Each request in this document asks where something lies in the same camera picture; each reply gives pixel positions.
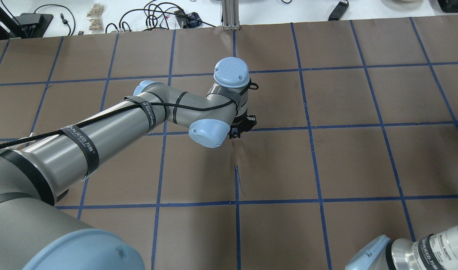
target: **black metal pole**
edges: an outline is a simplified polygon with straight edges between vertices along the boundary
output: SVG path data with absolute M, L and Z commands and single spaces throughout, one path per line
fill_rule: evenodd
M 22 27 L 7 15 L 7 13 L 0 7 L 0 21 L 7 26 L 7 28 L 20 38 L 27 38 L 27 34 L 23 31 Z

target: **cable connector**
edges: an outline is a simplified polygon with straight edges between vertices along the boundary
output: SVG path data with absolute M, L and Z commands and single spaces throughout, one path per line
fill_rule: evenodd
M 68 24 L 69 23 L 66 19 L 64 19 L 64 14 L 62 14 L 62 13 L 60 14 L 60 19 L 62 20 L 63 24 Z

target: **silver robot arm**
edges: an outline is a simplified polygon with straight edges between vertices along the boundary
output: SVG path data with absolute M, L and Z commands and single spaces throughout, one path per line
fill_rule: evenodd
M 137 251 L 116 235 L 53 207 L 57 196 L 165 120 L 189 128 L 205 147 L 219 147 L 256 123 L 247 116 L 248 67 L 224 58 L 215 83 L 199 97 L 143 81 L 134 96 L 62 134 L 21 150 L 0 150 L 0 269 L 143 269 Z

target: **metal post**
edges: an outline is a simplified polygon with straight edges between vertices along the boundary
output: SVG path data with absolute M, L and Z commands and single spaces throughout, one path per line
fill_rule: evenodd
M 222 23 L 224 30 L 239 30 L 239 0 L 222 0 Z
M 7 28 L 14 33 L 17 37 L 28 38 L 27 34 L 23 31 L 22 26 L 18 25 L 14 20 L 7 15 L 7 13 L 0 7 L 0 21 L 7 26 Z

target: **plastic bag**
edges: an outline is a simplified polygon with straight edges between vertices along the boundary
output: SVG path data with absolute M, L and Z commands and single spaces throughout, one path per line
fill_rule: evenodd
M 87 20 L 89 21 L 89 30 L 102 31 L 104 26 L 102 24 L 102 13 L 104 12 L 104 5 L 94 3 L 92 8 L 87 13 Z

